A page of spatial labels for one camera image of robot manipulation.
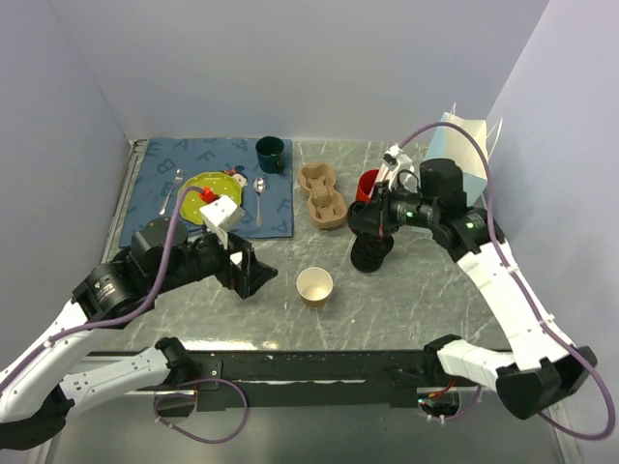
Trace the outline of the brown paper cup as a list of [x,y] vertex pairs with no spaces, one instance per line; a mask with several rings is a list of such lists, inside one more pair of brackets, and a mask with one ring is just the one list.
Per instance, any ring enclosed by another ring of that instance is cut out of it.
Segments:
[[296,289],[306,306],[317,308],[327,303],[333,292],[334,282],[326,270],[309,267],[299,273]]

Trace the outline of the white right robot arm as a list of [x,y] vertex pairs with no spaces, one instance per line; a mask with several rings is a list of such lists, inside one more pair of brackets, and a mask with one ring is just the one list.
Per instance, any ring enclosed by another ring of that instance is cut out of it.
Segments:
[[485,209],[468,205],[455,162],[431,159],[420,168],[420,183],[411,191],[404,184],[414,175],[410,163],[385,156],[369,201],[349,207],[348,224],[356,236],[353,266],[363,273],[377,271],[402,226],[425,228],[476,285],[510,345],[507,351],[491,351],[445,335],[425,347],[425,378],[441,386],[455,376],[490,388],[521,420],[574,394],[588,376],[581,363],[597,362],[593,351],[573,345],[519,270],[507,264],[512,255],[507,240]]

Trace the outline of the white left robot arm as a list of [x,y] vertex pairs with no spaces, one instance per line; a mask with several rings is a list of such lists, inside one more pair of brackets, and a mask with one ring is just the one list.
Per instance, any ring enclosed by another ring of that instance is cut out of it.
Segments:
[[95,267],[45,332],[2,370],[2,449],[35,448],[69,419],[126,392],[184,387],[199,369],[176,337],[106,367],[74,368],[99,343],[152,310],[162,293],[214,277],[246,299],[277,273],[234,234],[226,245],[209,231],[191,242],[175,219],[152,220],[111,261]]

